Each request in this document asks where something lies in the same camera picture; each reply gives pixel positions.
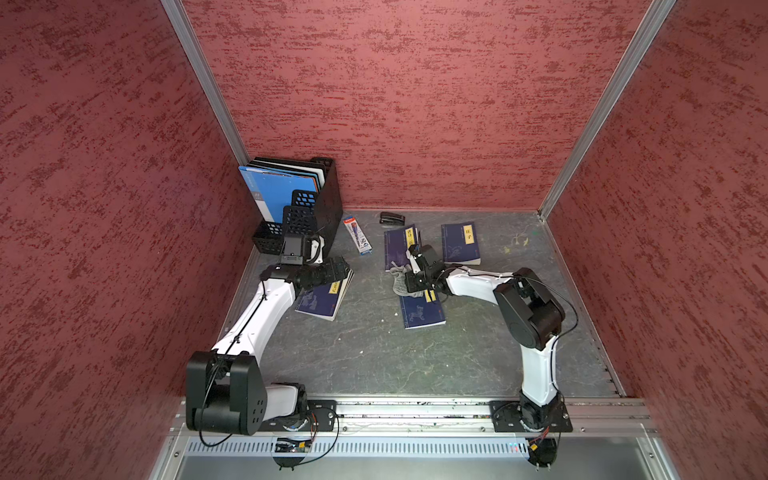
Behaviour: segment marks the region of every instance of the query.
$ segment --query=red textured wall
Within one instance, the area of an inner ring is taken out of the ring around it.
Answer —
[[[141,480],[257,212],[160,2],[3,2],[0,59],[0,478]]]
[[[685,479],[768,475],[768,3],[678,0],[551,217]]]
[[[348,207],[535,210],[649,0],[187,0],[252,155]]]

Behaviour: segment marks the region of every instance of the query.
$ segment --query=black mesh basket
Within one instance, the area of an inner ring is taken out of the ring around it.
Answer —
[[[283,208],[283,223],[261,221],[253,235],[253,243],[261,253],[280,255],[283,250],[284,233],[303,235],[319,233],[326,241],[323,256],[328,256],[341,221],[339,180],[336,177],[336,165],[332,158],[315,157],[310,160],[310,163],[322,164],[326,168],[326,182],[323,189],[320,192],[294,190],[291,205]]]
[[[261,253],[280,255],[283,252],[283,225],[261,220],[253,234],[253,244]]]

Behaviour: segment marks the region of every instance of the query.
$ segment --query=gray table surface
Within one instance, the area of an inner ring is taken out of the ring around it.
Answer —
[[[533,269],[542,281],[568,295],[552,248],[534,214],[402,212],[422,242],[442,254],[440,225],[474,221],[482,264],[512,272]],[[464,296],[443,303],[446,324],[405,330],[392,277],[384,272],[384,231],[379,212],[350,211],[373,253],[360,256],[343,225],[331,255],[343,255],[355,272],[334,321],[291,309],[264,350],[265,382],[298,382],[315,395],[516,396],[522,381],[520,348],[498,307]],[[231,322],[257,288],[258,273],[277,257],[261,255],[243,278],[228,316]],[[574,323],[568,310],[564,330]],[[557,344],[556,377],[566,396],[617,396],[586,325]]]

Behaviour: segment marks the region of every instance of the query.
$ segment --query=white robotic arm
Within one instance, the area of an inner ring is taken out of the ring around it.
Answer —
[[[318,264],[316,251],[310,251],[308,243],[305,247],[299,248],[304,249],[299,255],[284,254],[283,263],[264,270],[256,295],[230,331],[211,351],[192,355],[187,364],[190,429],[252,435],[268,419],[279,417],[283,425],[291,426],[306,419],[303,386],[265,386],[259,370],[266,343],[298,292],[342,280],[349,273],[343,258]],[[548,289],[529,269],[493,273],[446,266],[430,246],[411,247],[409,257],[414,266],[414,272],[406,274],[409,291],[429,288],[498,305],[522,351],[521,423],[531,432],[549,426],[551,413],[562,403],[553,378],[553,347],[564,313]]]
[[[494,291],[510,279],[518,282],[518,288],[524,288],[522,280],[514,280],[513,273],[484,272],[462,267],[454,269],[445,278],[448,288],[454,295],[473,296],[496,305],[498,301]],[[558,387],[553,378],[554,351],[552,350],[557,338],[557,335],[551,335],[541,350],[520,345],[523,358],[521,391],[540,407],[546,406],[558,393]]]
[[[446,266],[431,246],[413,245],[406,274],[409,292],[434,289],[447,295],[473,296],[498,305],[512,337],[520,344],[523,383],[519,410],[523,427],[540,432],[562,406],[554,380],[554,345],[565,318],[560,304],[528,268],[514,273]]]

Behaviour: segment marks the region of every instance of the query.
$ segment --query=gray rag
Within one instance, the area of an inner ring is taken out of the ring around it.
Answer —
[[[395,284],[392,286],[392,290],[400,296],[424,296],[424,290],[409,292],[408,289],[406,289],[406,272],[411,271],[411,266],[394,265],[395,262],[392,262],[392,266],[389,268],[389,272],[395,277]]]

